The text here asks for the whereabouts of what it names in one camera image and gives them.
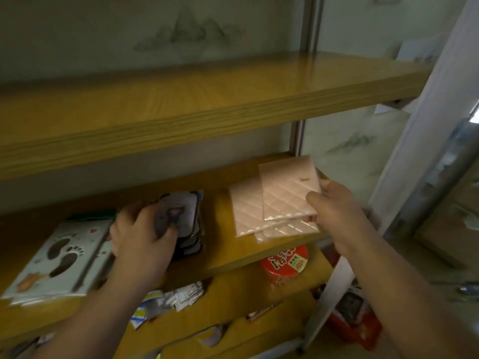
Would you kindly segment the person's left hand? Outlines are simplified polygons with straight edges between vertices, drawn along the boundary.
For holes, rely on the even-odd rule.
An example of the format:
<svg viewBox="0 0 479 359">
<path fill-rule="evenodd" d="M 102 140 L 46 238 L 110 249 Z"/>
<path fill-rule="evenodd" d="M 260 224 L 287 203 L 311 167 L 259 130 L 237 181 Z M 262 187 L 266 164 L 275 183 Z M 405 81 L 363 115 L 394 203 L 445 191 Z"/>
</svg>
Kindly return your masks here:
<svg viewBox="0 0 479 359">
<path fill-rule="evenodd" d="M 124 206 L 111 225 L 112 251 L 116 261 L 111 279 L 150 291 L 161 281 L 173 254 L 157 251 L 155 213 L 160 203 L 136 202 Z"/>
</svg>

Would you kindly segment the grey cartoon card packet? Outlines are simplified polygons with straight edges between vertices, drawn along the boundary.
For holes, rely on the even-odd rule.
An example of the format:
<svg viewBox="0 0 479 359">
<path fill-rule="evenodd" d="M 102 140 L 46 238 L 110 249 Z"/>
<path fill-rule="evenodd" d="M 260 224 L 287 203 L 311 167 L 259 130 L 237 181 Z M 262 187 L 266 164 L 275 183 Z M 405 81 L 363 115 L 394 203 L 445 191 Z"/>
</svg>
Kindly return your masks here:
<svg viewBox="0 0 479 359">
<path fill-rule="evenodd" d="M 188 239 L 199 229 L 197 223 L 200 193 L 198 191 L 179 191 L 164 193 L 160 196 L 159 209 L 155 213 L 155 231 L 163 236 L 170 225 L 178 231 L 178 239 Z"/>
</svg>

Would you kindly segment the pink quilted packet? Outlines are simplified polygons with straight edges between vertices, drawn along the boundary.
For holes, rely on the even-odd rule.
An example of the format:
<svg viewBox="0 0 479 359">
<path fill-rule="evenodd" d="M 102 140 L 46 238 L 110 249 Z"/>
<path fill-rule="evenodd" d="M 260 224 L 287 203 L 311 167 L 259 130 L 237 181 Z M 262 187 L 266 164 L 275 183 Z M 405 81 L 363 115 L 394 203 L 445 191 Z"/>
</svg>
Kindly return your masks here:
<svg viewBox="0 0 479 359">
<path fill-rule="evenodd" d="M 262 186 L 259 177 L 229 187 L 236 237 L 255 234 L 289 220 L 266 221 L 263 216 Z"/>
<path fill-rule="evenodd" d="M 266 221 L 316 214 L 306 200 L 309 192 L 321 192 L 320 178 L 310 156 L 261 164 L 259 174 Z"/>
<path fill-rule="evenodd" d="M 276 225 L 262 231 L 255 233 L 255 238 L 258 243 L 264 243 L 271 239 L 296 236 L 309 235 L 319 232 L 319 227 L 314 222 L 306 222 L 300 219 L 289 220 L 286 223 Z"/>
</svg>

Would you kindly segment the person's left forearm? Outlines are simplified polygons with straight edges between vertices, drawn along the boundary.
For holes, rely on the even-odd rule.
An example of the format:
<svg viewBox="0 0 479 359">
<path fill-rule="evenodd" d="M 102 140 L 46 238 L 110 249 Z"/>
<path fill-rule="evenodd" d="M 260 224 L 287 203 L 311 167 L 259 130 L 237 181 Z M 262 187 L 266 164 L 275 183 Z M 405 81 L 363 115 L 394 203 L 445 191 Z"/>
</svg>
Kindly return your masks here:
<svg viewBox="0 0 479 359">
<path fill-rule="evenodd" d="M 93 298 L 32 359 L 112 359 L 131 316 L 164 272 L 112 271 Z"/>
</svg>

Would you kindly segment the person's right forearm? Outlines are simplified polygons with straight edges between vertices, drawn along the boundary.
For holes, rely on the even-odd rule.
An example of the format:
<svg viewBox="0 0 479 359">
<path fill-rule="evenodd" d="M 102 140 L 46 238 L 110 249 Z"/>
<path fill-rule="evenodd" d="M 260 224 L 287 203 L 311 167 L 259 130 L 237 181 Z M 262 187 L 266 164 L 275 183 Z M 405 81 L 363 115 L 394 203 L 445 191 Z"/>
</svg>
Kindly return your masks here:
<svg viewBox="0 0 479 359">
<path fill-rule="evenodd" d="M 375 229 L 329 234 L 405 359 L 479 359 L 479 337 Z"/>
</svg>

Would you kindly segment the pile of dark card packets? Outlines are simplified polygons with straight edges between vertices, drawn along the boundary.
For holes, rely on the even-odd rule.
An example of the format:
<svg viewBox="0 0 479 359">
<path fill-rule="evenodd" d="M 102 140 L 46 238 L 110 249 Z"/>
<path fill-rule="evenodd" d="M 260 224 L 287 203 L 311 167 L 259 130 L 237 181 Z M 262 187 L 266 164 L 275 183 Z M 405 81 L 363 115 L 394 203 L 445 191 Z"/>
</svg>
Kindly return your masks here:
<svg viewBox="0 0 479 359">
<path fill-rule="evenodd" d="M 201 248 L 202 248 L 201 236 L 205 233 L 203 222 L 202 222 L 202 215 L 201 215 L 201 204 L 204 198 L 204 191 L 202 189 L 196 190 L 196 191 L 200 193 L 200 203 L 199 203 L 198 216 L 197 216 L 197 223 L 198 223 L 199 229 L 195 235 L 191 236 L 188 239 L 183 240 L 183 239 L 177 238 L 177 244 L 171 259 L 172 262 L 179 261 L 188 256 L 195 255 L 201 251 Z"/>
</svg>

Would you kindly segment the wooden shelf board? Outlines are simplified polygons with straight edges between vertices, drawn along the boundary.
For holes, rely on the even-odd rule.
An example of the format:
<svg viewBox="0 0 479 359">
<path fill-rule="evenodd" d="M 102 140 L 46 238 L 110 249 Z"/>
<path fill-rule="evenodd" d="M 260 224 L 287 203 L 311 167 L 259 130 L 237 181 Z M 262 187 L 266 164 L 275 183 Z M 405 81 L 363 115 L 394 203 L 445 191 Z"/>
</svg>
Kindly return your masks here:
<svg viewBox="0 0 479 359">
<path fill-rule="evenodd" d="M 0 86 L 0 181 L 419 96 L 431 71 L 288 53 Z"/>
<path fill-rule="evenodd" d="M 313 295 L 305 290 L 252 322 L 243 318 L 233 321 L 214 347 L 207 348 L 197 338 L 189 338 L 165 347 L 161 359 L 247 359 L 301 337 L 315 306 Z"/>
<path fill-rule="evenodd" d="M 0 216 L 0 294 L 13 282 L 43 242 L 61 221 L 78 212 L 122 207 L 160 193 L 181 190 L 204 191 L 201 215 L 205 228 L 201 251 L 189 258 L 171 263 L 159 286 L 165 290 L 215 277 L 242 268 L 290 248 L 314 241 L 325 235 L 292 236 L 257 243 L 254 235 L 236 237 L 228 187 L 241 180 L 257 177 L 258 165 L 287 159 L 287 152 L 268 155 L 226 167 L 180 178 Z"/>
<path fill-rule="evenodd" d="M 315 245 L 308 245 L 308 262 L 298 277 L 272 285 L 259 262 L 212 278 L 206 293 L 193 305 L 172 309 L 142 324 L 128 326 L 114 359 L 138 359 L 153 350 L 192 336 L 207 327 L 231 322 L 328 281 L 333 267 Z"/>
</svg>

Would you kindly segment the pile of small white sachets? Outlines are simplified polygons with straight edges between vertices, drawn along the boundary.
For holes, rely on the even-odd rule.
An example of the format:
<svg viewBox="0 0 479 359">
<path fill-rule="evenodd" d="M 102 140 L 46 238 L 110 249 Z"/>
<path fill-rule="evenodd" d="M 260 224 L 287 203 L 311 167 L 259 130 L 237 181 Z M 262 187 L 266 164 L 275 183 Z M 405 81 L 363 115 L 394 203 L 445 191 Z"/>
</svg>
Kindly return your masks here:
<svg viewBox="0 0 479 359">
<path fill-rule="evenodd" d="M 172 310 L 180 312 L 193 305 L 205 293 L 201 281 L 184 286 L 180 289 L 164 292 L 160 289 L 151 291 L 141 301 L 135 313 L 130 318 L 134 330 L 148 321 L 152 321 Z"/>
</svg>

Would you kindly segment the red lidded noodle cup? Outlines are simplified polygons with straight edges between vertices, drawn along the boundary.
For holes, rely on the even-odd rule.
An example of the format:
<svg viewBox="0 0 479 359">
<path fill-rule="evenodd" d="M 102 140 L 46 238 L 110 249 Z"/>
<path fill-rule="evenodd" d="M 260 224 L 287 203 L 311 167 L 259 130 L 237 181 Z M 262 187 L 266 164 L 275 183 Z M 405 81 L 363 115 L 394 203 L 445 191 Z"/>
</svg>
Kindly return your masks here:
<svg viewBox="0 0 479 359">
<path fill-rule="evenodd" d="M 308 249 L 298 246 L 260 260 L 273 286 L 282 286 L 297 278 L 308 263 Z"/>
</svg>

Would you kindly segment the white snack packet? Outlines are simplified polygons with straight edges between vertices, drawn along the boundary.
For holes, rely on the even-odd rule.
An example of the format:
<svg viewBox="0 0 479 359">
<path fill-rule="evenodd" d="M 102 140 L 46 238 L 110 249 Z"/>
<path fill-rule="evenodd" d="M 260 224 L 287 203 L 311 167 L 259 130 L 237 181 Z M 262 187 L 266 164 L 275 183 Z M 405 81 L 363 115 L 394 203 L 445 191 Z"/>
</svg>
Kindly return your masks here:
<svg viewBox="0 0 479 359">
<path fill-rule="evenodd" d="M 195 334 L 195 340 L 206 348 L 219 344 L 230 324 L 217 324 Z"/>
</svg>

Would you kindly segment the dark packet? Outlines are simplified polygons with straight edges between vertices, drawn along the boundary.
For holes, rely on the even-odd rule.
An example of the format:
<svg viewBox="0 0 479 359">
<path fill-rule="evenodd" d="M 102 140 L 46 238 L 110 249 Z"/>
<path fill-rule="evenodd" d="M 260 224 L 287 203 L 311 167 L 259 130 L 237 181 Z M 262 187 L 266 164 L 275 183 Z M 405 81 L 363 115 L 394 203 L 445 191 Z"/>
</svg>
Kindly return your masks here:
<svg viewBox="0 0 479 359">
<path fill-rule="evenodd" d="M 362 320 L 364 304 L 362 296 L 349 290 L 338 302 L 336 311 L 349 325 L 358 325 Z"/>
</svg>

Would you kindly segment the white footprint print packet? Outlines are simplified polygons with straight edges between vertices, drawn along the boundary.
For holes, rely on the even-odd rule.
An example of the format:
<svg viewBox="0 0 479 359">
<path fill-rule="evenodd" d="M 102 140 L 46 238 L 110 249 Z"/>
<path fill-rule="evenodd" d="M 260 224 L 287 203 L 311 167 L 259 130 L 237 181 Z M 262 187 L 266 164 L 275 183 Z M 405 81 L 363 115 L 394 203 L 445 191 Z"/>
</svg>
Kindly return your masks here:
<svg viewBox="0 0 479 359">
<path fill-rule="evenodd" d="M 0 300 L 26 306 L 87 295 L 111 257 L 108 234 L 114 218 L 61 223 Z"/>
</svg>

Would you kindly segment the flat red white packet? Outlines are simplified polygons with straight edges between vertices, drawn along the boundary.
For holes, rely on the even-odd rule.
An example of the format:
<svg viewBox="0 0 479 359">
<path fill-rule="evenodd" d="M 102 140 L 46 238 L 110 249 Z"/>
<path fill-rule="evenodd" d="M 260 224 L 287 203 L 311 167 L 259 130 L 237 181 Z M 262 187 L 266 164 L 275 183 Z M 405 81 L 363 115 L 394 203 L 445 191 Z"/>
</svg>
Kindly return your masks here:
<svg viewBox="0 0 479 359">
<path fill-rule="evenodd" d="M 267 306 L 266 308 L 263 308 L 261 310 L 254 311 L 252 313 L 249 313 L 245 316 L 245 319 L 248 322 L 252 322 L 254 320 L 257 320 L 261 316 L 265 315 L 267 312 L 271 311 L 274 307 L 278 306 L 278 303 L 271 304 Z"/>
</svg>

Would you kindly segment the grey metal pole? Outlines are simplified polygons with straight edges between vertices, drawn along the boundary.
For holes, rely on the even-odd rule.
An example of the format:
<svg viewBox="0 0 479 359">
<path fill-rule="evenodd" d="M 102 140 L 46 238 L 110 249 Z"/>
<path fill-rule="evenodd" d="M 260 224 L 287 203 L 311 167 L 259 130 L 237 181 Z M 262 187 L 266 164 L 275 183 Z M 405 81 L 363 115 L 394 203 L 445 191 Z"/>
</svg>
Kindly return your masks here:
<svg viewBox="0 0 479 359">
<path fill-rule="evenodd" d="M 479 139 L 447 146 L 438 162 L 420 181 L 392 224 L 396 236 L 412 235 L 454 189 L 465 201 L 479 203 Z"/>
</svg>

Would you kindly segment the grey metal shelf post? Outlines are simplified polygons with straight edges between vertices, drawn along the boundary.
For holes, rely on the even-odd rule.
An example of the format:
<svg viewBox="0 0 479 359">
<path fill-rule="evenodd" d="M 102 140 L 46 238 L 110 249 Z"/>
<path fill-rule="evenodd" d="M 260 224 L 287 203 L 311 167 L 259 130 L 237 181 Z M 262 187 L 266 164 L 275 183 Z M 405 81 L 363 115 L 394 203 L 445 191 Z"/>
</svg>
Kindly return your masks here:
<svg viewBox="0 0 479 359">
<path fill-rule="evenodd" d="M 305 0 L 301 28 L 300 53 L 315 56 L 318 51 L 320 28 L 325 0 Z M 291 123 L 289 153 L 301 156 L 304 146 L 306 119 Z"/>
</svg>

